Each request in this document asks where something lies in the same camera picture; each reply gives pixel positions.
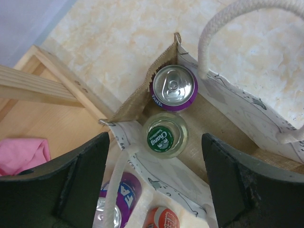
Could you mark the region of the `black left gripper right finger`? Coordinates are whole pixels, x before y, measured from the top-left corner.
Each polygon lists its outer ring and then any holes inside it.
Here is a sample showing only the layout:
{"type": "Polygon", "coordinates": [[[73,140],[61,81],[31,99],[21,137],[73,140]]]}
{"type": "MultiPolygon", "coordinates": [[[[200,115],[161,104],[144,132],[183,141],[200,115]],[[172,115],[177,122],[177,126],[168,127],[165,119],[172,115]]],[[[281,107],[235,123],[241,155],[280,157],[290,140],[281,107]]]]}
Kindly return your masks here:
{"type": "Polygon", "coordinates": [[[220,228],[302,228],[304,176],[269,165],[212,134],[201,139],[220,228]]]}

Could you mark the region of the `red Coca-Cola can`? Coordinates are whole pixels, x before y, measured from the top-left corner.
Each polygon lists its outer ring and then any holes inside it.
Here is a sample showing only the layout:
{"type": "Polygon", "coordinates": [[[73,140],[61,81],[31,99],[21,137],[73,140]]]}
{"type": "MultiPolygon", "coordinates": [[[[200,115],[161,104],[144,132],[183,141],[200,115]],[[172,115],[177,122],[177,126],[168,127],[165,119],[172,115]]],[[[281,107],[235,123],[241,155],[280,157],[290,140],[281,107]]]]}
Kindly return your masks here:
{"type": "Polygon", "coordinates": [[[180,228],[180,221],[171,209],[155,207],[147,213],[142,228],[180,228]]]}

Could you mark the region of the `green cap glass bottle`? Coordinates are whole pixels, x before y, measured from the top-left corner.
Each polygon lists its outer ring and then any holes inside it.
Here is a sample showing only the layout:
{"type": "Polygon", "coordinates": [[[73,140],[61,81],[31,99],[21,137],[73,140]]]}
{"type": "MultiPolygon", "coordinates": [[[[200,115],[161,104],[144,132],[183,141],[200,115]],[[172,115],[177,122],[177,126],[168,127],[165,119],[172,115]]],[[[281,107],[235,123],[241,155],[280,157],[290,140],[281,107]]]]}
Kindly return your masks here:
{"type": "Polygon", "coordinates": [[[189,131],[185,120],[172,112],[161,112],[147,119],[142,127],[146,150],[159,159],[171,159],[186,148],[189,131]]]}

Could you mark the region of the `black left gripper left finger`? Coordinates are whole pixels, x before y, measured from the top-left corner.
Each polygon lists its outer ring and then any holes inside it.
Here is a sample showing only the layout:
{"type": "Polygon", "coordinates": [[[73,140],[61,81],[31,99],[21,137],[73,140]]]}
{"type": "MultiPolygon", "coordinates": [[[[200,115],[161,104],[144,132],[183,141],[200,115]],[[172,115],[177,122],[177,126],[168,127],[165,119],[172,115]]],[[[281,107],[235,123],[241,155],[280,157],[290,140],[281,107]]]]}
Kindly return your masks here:
{"type": "Polygon", "coordinates": [[[40,166],[2,176],[1,227],[92,227],[109,145],[103,132],[40,166]]]}

